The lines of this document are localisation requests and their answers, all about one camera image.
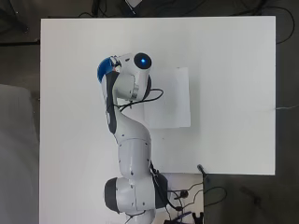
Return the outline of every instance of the black cable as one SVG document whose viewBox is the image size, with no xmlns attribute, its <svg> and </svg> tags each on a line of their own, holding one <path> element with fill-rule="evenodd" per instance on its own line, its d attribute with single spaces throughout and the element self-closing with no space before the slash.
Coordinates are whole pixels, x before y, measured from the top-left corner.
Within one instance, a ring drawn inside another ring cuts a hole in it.
<svg viewBox="0 0 299 224">
<path fill-rule="evenodd" d="M 197 184 L 193 184 L 189 189 L 169 189 L 168 192 L 182 192 L 182 191 L 190 191 L 192 188 L 194 188 L 195 186 L 199 186 L 199 185 L 203 185 L 204 181 L 201 183 L 197 183 Z"/>
<path fill-rule="evenodd" d="M 167 206 L 165 207 L 165 210 L 166 210 L 166 212 L 167 212 L 167 214 L 168 214 L 168 216 L 169 216 L 169 220 L 171 221 L 171 216 L 170 216 L 170 213 L 169 213 L 169 211 L 168 211 L 168 209 L 167 209 Z"/>
<path fill-rule="evenodd" d="M 164 197 L 164 193 L 161 192 L 161 191 L 167 192 L 167 190 L 166 190 L 166 189 L 162 189 L 162 188 L 160 187 L 159 179 L 156 178 L 156 176 L 158 176 L 158 174 L 159 174 L 159 171 L 157 171 L 157 170 L 153 167 L 152 162 L 150 162 L 149 168 L 151 169 L 152 179 L 154 180 L 154 181 L 153 181 L 153 184 L 154 184 L 155 188 L 156 188 L 157 191 L 158 191 L 158 194 L 159 194 L 160 199 L 164 202 L 164 206 L 166 207 L 167 204 L 169 204 L 170 207 L 172 207 L 172 208 L 175 209 L 176 211 L 182 211 L 182 210 L 183 210 L 183 207 L 179 207 L 179 206 L 178 206 L 178 207 L 175 207 L 172 203 L 169 202 L 169 200 L 168 200 L 167 197 L 166 197 L 166 198 Z"/>
<path fill-rule="evenodd" d="M 223 202 L 226 199 L 226 197 L 227 197 L 227 190 L 224 187 L 214 187 L 214 188 L 208 189 L 207 191 L 204 192 L 204 194 L 207 194 L 208 192 L 210 192 L 213 189 L 223 189 L 224 196 L 219 201 L 217 201 L 217 202 L 205 204 L 204 207 L 209 207 L 211 205 L 214 205 L 214 204 L 217 204 L 217 203 L 221 203 L 221 202 Z"/>
<path fill-rule="evenodd" d="M 183 16 L 187 16 L 188 14 L 192 13 L 193 11 L 195 11 L 197 8 L 199 8 L 201 5 L 203 5 L 206 2 L 206 0 L 203 0 L 201 3 L 199 3 L 196 7 L 190 9 L 189 11 L 185 12 L 184 14 L 181 15 L 181 17 Z"/>
<path fill-rule="evenodd" d="M 196 196 L 197 196 L 197 195 L 199 194 L 199 192 L 201 192 L 201 191 L 203 191 L 203 189 L 198 190 L 198 191 L 195 193 L 195 195 L 194 195 L 193 202 L 192 202 L 192 203 L 187 203 L 187 204 L 183 207 L 183 209 L 185 209 L 185 208 L 188 207 L 189 205 L 194 204 L 195 201 L 196 201 Z"/>
<path fill-rule="evenodd" d="M 285 38 L 284 40 L 278 41 L 277 44 L 282 44 L 282 43 L 286 42 L 287 40 L 289 40 L 295 31 L 295 18 L 293 17 L 292 13 L 285 7 L 265 7 L 265 8 L 277 8 L 277 9 L 281 9 L 281 10 L 284 10 L 289 13 L 289 15 L 291 16 L 291 19 L 292 19 L 292 31 L 290 32 L 290 34 L 288 35 L 287 38 Z"/>
<path fill-rule="evenodd" d="M 9 5 L 11 11 L 13 12 L 13 15 L 14 15 L 15 17 L 17 17 L 16 10 L 15 10 L 15 8 L 12 6 L 10 0 L 7 0 L 7 3 L 8 3 L 8 5 Z"/>
<path fill-rule="evenodd" d="M 119 108 L 121 109 L 121 112 L 127 108 L 128 106 L 131 106 L 131 105 L 137 105 L 137 104 L 141 104 L 141 103 L 146 103 L 146 102 L 151 102 L 151 101 L 155 101 L 155 100 L 158 100 L 160 99 L 163 94 L 164 94 L 164 91 L 161 90 L 161 89 L 151 89 L 150 91 L 160 91 L 161 94 L 159 96 L 157 96 L 156 98 L 153 98 L 153 99 L 149 99 L 149 100 L 142 100 L 142 101 L 137 101 L 137 102 L 132 102 L 130 104 L 127 104 L 127 105 L 119 105 Z"/>
<path fill-rule="evenodd" d="M 174 194 L 177 196 L 178 201 L 179 201 L 179 204 L 180 204 L 180 206 L 183 208 L 183 203 L 181 202 L 181 199 L 180 199 L 180 197 L 178 196 L 178 194 L 176 194 L 175 192 L 172 192 L 172 193 L 174 193 Z"/>
<path fill-rule="evenodd" d="M 290 17 L 292 19 L 292 30 L 291 30 L 290 34 L 284 40 L 281 40 L 281 41 L 277 42 L 277 45 L 278 44 L 282 44 L 282 43 L 286 42 L 287 40 L 289 40 L 292 37 L 292 35 L 293 35 L 294 31 L 295 31 L 295 19 L 294 19 L 292 13 L 287 8 L 285 8 L 285 7 L 263 7 L 262 9 L 268 9 L 268 8 L 276 8 L 276 9 L 284 10 L 284 11 L 288 12 L 288 14 L 290 15 Z M 238 13 L 232 14 L 231 16 L 247 15 L 249 13 L 255 13 L 255 11 L 256 11 L 256 8 L 250 9 L 250 10 L 246 10 L 246 11 L 242 11 L 242 12 L 238 12 Z"/>
<path fill-rule="evenodd" d="M 80 13 L 80 14 L 78 15 L 78 17 L 81 17 L 81 16 L 83 16 L 83 15 L 90 16 L 91 18 L 93 17 L 93 15 L 92 15 L 91 13 L 89 13 L 89 12 L 82 12 L 82 13 Z"/>
<path fill-rule="evenodd" d="M 143 215 L 145 213 L 146 213 L 146 211 L 143 211 L 142 213 L 139 213 L 139 214 L 136 214 L 136 215 L 132 215 L 132 216 L 129 215 L 129 214 L 125 214 L 125 215 L 129 216 L 130 218 L 128 220 L 126 220 L 126 222 L 124 224 L 127 224 L 133 217 L 138 217 L 138 216 L 141 216 L 141 215 Z"/>
</svg>

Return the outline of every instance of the white tabletop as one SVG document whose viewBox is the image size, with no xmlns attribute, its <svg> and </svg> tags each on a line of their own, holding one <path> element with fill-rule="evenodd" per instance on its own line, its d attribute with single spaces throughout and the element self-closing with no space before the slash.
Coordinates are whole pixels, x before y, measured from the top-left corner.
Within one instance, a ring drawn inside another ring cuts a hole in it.
<svg viewBox="0 0 299 224">
<path fill-rule="evenodd" d="M 275 18 L 42 20 L 40 220 L 99 223 L 120 176 L 98 64 L 146 52 L 156 68 L 188 67 L 190 128 L 150 130 L 164 173 L 275 173 Z"/>
</svg>

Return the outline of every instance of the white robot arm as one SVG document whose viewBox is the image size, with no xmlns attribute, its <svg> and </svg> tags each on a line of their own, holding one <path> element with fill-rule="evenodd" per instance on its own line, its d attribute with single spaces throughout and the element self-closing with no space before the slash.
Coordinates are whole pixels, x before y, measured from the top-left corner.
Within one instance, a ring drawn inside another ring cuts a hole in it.
<svg viewBox="0 0 299 224">
<path fill-rule="evenodd" d="M 105 185 L 107 207 L 125 213 L 127 223 L 150 224 L 155 209 L 165 207 L 167 179 L 150 172 L 150 133 L 141 123 L 120 112 L 117 99 L 141 101 L 150 93 L 151 59 L 147 54 L 126 54 L 104 59 L 98 67 L 98 79 L 106 102 L 107 124 L 119 146 L 122 178 L 112 178 Z"/>
</svg>

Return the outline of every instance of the white paper sheet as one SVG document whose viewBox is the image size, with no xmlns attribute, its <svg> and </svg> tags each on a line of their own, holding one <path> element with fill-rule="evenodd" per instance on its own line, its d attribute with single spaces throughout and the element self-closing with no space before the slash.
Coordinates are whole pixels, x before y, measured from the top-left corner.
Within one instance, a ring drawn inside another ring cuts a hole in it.
<svg viewBox="0 0 299 224">
<path fill-rule="evenodd" d="M 145 122 L 151 129 L 190 127 L 190 96 L 188 68 L 153 69 L 151 87 L 164 91 L 163 96 L 144 104 Z M 156 97 L 152 91 L 149 98 Z"/>
</svg>

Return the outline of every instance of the wire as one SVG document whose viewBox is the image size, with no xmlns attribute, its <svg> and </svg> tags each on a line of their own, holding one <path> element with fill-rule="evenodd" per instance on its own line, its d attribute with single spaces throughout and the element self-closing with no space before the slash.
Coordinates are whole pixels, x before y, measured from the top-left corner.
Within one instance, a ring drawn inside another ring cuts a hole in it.
<svg viewBox="0 0 299 224">
<path fill-rule="evenodd" d="M 199 194 L 199 192 L 201 192 L 201 191 L 203 191 L 203 189 L 198 190 L 198 191 L 195 193 L 195 195 L 194 195 L 193 202 L 192 202 L 192 203 L 187 203 L 187 204 L 183 207 L 183 209 L 185 209 L 186 207 L 188 207 L 188 206 L 194 204 L 195 201 L 196 201 L 196 196 L 197 196 L 197 195 Z"/>
<path fill-rule="evenodd" d="M 159 96 L 157 96 L 156 98 L 152 98 L 152 99 L 149 99 L 149 100 L 142 100 L 142 101 L 137 101 L 137 102 L 131 102 L 130 104 L 127 104 L 127 105 L 119 105 L 120 111 L 122 112 L 125 108 L 127 108 L 128 106 L 131 106 L 131 105 L 137 105 L 137 104 L 141 104 L 141 103 L 146 103 L 146 102 L 151 102 L 151 101 L 158 100 L 164 94 L 164 91 L 161 90 L 161 89 L 151 89 L 150 91 L 160 91 L 161 94 Z"/>
<path fill-rule="evenodd" d="M 131 219 L 132 217 L 130 217 L 124 224 L 127 224 Z"/>
<path fill-rule="evenodd" d="M 299 105 L 293 105 L 293 106 L 282 106 L 282 107 L 277 107 L 276 110 L 289 110 L 289 109 L 294 109 L 298 107 Z"/>
<path fill-rule="evenodd" d="M 125 215 L 129 216 L 130 218 L 128 220 L 126 220 L 126 222 L 124 224 L 127 224 L 133 217 L 138 217 L 138 216 L 141 216 L 141 215 L 143 215 L 145 213 L 146 213 L 146 211 L 143 211 L 142 213 L 139 213 L 139 214 L 136 214 L 136 215 L 132 215 L 132 216 L 129 215 L 129 214 L 125 214 Z"/>
<path fill-rule="evenodd" d="M 170 189 L 168 190 L 168 192 L 182 192 L 182 191 L 190 191 L 192 188 L 194 188 L 195 186 L 199 186 L 199 185 L 203 185 L 204 181 L 201 183 L 197 183 L 197 184 L 193 184 L 189 189 Z"/>
<path fill-rule="evenodd" d="M 183 207 L 183 203 L 181 202 L 180 197 L 178 196 L 178 194 L 176 194 L 175 192 L 172 192 L 172 193 L 174 193 L 177 196 L 180 206 Z M 181 211 L 180 223 L 183 220 L 183 215 L 184 215 L 184 209 Z"/>
<path fill-rule="evenodd" d="M 249 10 L 246 10 L 246 11 L 242 11 L 242 12 L 235 13 L 235 14 L 233 14 L 233 15 L 231 15 L 231 16 L 242 16 L 242 15 L 247 15 L 247 14 L 249 14 L 249 13 L 256 14 L 256 13 L 257 13 L 257 10 L 263 10 L 263 9 L 268 9 L 268 8 L 276 8 L 276 9 L 284 10 L 284 11 L 286 11 L 286 12 L 290 15 L 290 17 L 291 17 L 291 19 L 292 19 L 292 30 L 291 30 L 290 34 L 289 34 L 288 37 L 285 38 L 284 40 L 281 40 L 281 41 L 278 41 L 278 42 L 277 42 L 277 45 L 282 44 L 282 43 L 286 42 L 287 40 L 289 40 L 289 39 L 292 37 L 292 35 L 293 35 L 294 31 L 295 31 L 295 19 L 294 19 L 292 13 L 291 13 L 287 8 L 285 8 L 285 7 L 262 7 L 262 8 L 260 8 L 260 9 L 258 9 L 258 8 L 256 7 L 256 8 L 254 8 L 254 9 L 249 9 Z"/>
<path fill-rule="evenodd" d="M 201 5 L 203 5 L 206 2 L 206 0 L 203 0 L 201 3 L 199 3 L 196 7 L 190 9 L 189 11 L 185 12 L 184 14 L 181 15 L 181 17 L 183 16 L 187 16 L 188 14 L 192 13 L 193 11 L 195 11 L 197 8 L 199 8 Z"/>
<path fill-rule="evenodd" d="M 292 13 L 287 8 L 285 8 L 285 7 L 266 7 L 266 8 L 281 9 L 281 10 L 284 10 L 284 11 L 286 11 L 286 12 L 289 13 L 289 15 L 290 15 L 290 17 L 292 19 L 292 30 L 291 30 L 291 32 L 290 32 L 290 34 L 288 35 L 287 38 L 285 38 L 284 40 L 278 41 L 277 44 L 282 44 L 282 43 L 286 42 L 287 40 L 289 40 L 292 37 L 292 35 L 293 35 L 294 31 L 295 31 L 295 18 L 293 17 Z"/>
<path fill-rule="evenodd" d="M 78 17 L 81 17 L 81 16 L 83 16 L 83 15 L 87 15 L 87 16 L 93 17 L 93 15 L 92 15 L 91 13 L 89 13 L 89 12 L 82 12 L 82 13 L 80 13 L 80 14 L 78 15 Z"/>
<path fill-rule="evenodd" d="M 171 221 L 172 219 L 171 219 L 170 213 L 169 213 L 169 211 L 168 211 L 168 209 L 167 209 L 167 206 L 165 207 L 165 210 L 166 210 L 166 212 L 167 212 L 167 214 L 168 214 L 168 216 L 169 216 L 169 220 Z"/>
<path fill-rule="evenodd" d="M 212 191 L 213 189 L 223 189 L 224 196 L 219 201 L 217 201 L 217 202 L 205 204 L 204 207 L 209 207 L 211 205 L 214 205 L 214 204 L 217 204 L 217 203 L 221 203 L 221 202 L 223 202 L 226 199 L 226 197 L 227 197 L 227 190 L 224 187 L 214 187 L 214 188 L 208 189 L 207 191 L 204 192 L 204 194 L 207 194 L 208 192 Z"/>
<path fill-rule="evenodd" d="M 183 208 L 182 207 L 175 207 L 173 204 L 171 204 L 166 196 L 166 198 L 164 197 L 164 193 L 160 192 L 160 190 L 167 192 L 166 189 L 162 189 L 160 184 L 159 184 L 159 179 L 157 178 L 157 175 L 159 174 L 159 171 L 157 171 L 154 167 L 152 162 L 150 162 L 149 168 L 151 169 L 151 175 L 152 175 L 152 179 L 153 179 L 153 184 L 155 186 L 155 188 L 158 191 L 159 197 L 162 201 L 164 201 L 164 206 L 167 206 L 167 204 L 169 204 L 173 209 L 175 209 L 176 211 L 182 211 Z"/>
</svg>

